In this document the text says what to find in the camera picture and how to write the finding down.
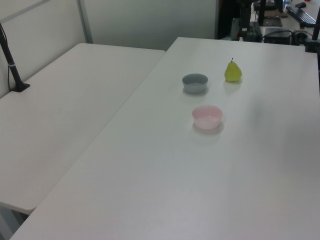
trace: wall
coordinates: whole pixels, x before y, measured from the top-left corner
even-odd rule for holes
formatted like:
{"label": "wall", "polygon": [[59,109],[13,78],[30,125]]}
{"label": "wall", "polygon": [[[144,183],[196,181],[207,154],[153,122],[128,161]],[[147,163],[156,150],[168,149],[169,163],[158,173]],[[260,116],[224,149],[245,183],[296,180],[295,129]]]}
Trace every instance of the wall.
{"label": "wall", "polygon": [[[50,0],[2,26],[22,81],[76,44],[85,42],[76,0]],[[0,50],[0,98],[9,91],[7,66]]]}
{"label": "wall", "polygon": [[95,44],[167,50],[177,37],[213,39],[218,0],[82,0]]}

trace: pink bowl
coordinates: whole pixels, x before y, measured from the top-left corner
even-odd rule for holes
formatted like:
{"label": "pink bowl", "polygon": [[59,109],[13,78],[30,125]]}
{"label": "pink bowl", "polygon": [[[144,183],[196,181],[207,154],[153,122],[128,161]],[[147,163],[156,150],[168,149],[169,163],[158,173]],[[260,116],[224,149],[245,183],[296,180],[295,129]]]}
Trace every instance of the pink bowl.
{"label": "pink bowl", "polygon": [[194,124],[204,130],[218,127],[222,115],[221,109],[213,105],[198,106],[192,111]]}

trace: keyboard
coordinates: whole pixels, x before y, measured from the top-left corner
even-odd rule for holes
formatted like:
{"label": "keyboard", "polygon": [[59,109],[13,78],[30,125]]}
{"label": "keyboard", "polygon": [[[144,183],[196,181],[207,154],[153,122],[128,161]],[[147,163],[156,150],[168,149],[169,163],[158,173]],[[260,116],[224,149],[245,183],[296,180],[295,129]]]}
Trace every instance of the keyboard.
{"label": "keyboard", "polygon": [[295,18],[299,23],[305,22],[307,28],[314,28],[316,20],[314,20],[308,13],[297,7],[286,6],[288,14]]}

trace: white tabletop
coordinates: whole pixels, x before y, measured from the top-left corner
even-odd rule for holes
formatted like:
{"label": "white tabletop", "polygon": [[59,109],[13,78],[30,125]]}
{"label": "white tabletop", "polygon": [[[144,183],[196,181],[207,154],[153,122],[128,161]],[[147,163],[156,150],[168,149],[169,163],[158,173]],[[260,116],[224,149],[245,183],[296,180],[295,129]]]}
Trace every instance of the white tabletop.
{"label": "white tabletop", "polygon": [[[12,240],[318,239],[319,100],[303,47],[178,38]],[[207,104],[223,123],[202,132]]]}
{"label": "white tabletop", "polygon": [[163,54],[79,44],[0,99],[0,205],[30,214]]}

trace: green pear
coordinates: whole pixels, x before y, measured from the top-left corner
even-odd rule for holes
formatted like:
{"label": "green pear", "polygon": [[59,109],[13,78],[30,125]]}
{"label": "green pear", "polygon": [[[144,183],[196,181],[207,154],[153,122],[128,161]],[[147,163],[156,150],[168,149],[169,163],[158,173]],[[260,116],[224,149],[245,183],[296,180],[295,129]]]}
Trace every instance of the green pear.
{"label": "green pear", "polygon": [[238,82],[242,76],[241,69],[238,65],[231,59],[226,70],[224,72],[224,77],[228,82]]}

